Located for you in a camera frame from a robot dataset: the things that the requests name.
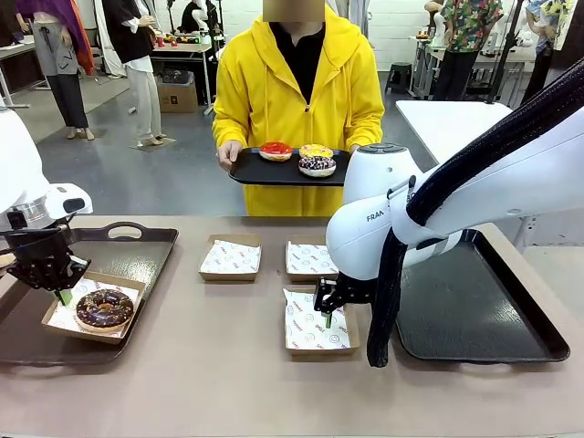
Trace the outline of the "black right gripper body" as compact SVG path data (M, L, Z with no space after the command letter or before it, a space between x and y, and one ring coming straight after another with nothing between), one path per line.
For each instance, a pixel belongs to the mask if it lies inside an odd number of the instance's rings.
M336 296L341 305L371 304L375 298L378 279L358 280L339 273L336 280Z

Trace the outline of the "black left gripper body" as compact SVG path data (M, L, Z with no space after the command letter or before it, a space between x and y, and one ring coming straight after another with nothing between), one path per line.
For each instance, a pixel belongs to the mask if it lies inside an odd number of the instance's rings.
M67 225L3 231L1 236L8 244L5 253L15 258L6 268L12 276L27 279L74 277L69 249L71 232Z

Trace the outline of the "chocolate sprinkle donut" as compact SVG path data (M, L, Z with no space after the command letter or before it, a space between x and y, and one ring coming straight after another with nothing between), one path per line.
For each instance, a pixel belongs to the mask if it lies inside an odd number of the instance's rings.
M133 301L117 289L103 288L83 296L76 305L76 321L85 330L110 333L121 329L134 314Z

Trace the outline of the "dark purple striped donut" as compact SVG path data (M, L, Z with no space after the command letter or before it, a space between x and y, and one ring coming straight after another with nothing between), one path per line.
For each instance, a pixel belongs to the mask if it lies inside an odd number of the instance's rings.
M325 156L306 156L298 161L299 171L309 177L326 178L336 171L334 159Z

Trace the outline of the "small black tray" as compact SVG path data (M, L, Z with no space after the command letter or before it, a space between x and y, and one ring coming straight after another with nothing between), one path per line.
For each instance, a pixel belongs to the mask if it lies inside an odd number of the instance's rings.
M236 182L251 185L268 186L324 186L342 187L348 169L350 154L346 151L334 151L333 159L336 170L325 178L310 177L300 172L298 150L294 150L285 162L265 160L258 148L243 149L232 165L229 176Z

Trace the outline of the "yellow glazed donut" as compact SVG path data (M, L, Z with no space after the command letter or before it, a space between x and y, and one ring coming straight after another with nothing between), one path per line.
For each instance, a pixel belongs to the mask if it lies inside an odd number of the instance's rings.
M327 158L332 159L334 152L332 149L321 144L305 144L299 149L301 159Z

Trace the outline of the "red glazed donut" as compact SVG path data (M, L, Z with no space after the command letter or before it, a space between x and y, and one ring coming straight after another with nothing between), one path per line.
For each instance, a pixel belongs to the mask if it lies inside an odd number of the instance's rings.
M293 149L281 141L266 142L258 151L262 159L271 162L286 162L293 154Z

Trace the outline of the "dark brown serving tray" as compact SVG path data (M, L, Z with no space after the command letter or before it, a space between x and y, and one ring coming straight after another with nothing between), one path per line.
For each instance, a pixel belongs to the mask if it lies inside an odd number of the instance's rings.
M8 274L0 278L0 366L97 366L113 362L125 349L141 320L157 279L164 269L179 232L117 222L101 228L75 228L71 245L76 256L90 259L89 269L135 280L145 297L137 306L128 333L117 344L73 338L44 328L41 318L54 294L35 290Z

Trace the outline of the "person's right hand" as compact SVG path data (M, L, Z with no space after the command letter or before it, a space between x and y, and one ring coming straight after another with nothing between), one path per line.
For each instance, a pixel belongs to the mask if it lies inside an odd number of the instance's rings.
M242 149L241 141L227 141L220 146L216 154L220 167L229 172Z

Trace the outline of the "brown cardboard box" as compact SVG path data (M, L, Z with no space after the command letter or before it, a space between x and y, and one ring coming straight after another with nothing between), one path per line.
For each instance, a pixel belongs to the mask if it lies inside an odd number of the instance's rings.
M196 86L192 73L185 83L157 82L162 113L193 113L198 108Z

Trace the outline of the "dark desk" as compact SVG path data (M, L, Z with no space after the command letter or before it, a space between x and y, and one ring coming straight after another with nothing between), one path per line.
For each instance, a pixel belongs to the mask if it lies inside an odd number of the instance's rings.
M0 106L11 110L29 109L30 104L14 103L13 95L32 90L50 90L40 67L32 36L19 44L0 47Z

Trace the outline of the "person in yellow hoodie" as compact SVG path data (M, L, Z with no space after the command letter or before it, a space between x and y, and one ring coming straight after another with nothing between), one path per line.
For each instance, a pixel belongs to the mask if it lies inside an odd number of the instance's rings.
M260 16L225 46L215 102L247 108L243 149L281 141L295 149L316 143L349 152L352 114L383 104L369 40L328 5L323 12L311 22Z

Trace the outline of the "grey table with toys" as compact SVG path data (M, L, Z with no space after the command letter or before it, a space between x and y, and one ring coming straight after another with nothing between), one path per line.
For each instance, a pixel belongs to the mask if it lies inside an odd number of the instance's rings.
M212 47L211 44L190 44L178 43L173 46L171 43L164 47L156 46L151 54L152 61L156 62L183 62L183 63L203 63L203 77L205 82L205 98L206 107L203 112L205 116L209 116L213 111L214 95L210 89L209 78L209 60L206 52Z

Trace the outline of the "person in dark floral shirt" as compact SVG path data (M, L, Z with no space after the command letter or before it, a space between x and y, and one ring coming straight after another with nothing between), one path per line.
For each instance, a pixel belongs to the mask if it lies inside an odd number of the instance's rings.
M479 52L503 13L502 0L445 0L445 51L434 101L463 98Z

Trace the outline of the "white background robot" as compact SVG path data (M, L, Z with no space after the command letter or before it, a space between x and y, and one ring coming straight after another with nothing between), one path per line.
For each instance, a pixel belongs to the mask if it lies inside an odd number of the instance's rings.
M211 0L190 0L182 12L178 30L183 33L208 31L217 25L216 8Z

